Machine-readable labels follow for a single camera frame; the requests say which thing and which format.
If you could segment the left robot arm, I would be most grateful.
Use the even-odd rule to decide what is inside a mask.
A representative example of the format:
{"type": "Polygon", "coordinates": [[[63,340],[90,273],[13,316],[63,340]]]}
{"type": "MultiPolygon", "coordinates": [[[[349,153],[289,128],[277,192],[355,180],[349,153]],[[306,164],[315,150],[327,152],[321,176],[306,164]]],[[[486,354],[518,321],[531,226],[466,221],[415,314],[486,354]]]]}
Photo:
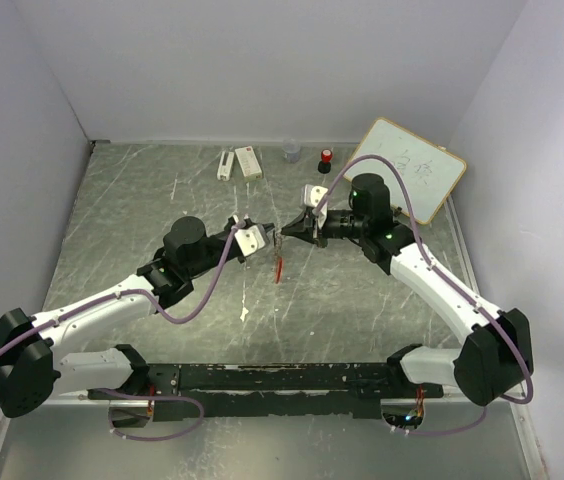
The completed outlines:
{"type": "Polygon", "coordinates": [[[100,352],[82,346],[106,329],[159,315],[173,325],[195,319],[208,304],[227,262],[265,249],[271,223],[232,216],[213,235],[194,216],[176,220],[153,259],[114,286],[50,311],[13,309],[0,317],[0,410],[30,413],[55,395],[116,390],[143,395],[148,366],[128,345],[100,352]]]}

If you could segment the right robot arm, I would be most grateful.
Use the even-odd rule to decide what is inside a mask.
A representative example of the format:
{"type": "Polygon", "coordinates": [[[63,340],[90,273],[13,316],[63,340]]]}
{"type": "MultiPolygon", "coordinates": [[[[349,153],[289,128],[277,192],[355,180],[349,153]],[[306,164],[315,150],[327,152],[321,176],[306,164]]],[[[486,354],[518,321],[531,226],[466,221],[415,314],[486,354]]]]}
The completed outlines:
{"type": "Polygon", "coordinates": [[[331,239],[349,240],[385,274],[408,286],[439,315],[460,342],[458,349],[409,346],[394,355],[388,390],[405,398],[420,384],[458,388],[472,403],[486,406],[533,373],[530,324],[517,308],[504,311],[484,300],[440,264],[390,207],[390,190],[377,174],[351,183],[345,210],[326,207],[323,187],[303,191],[303,212],[282,235],[320,248],[331,239]]]}

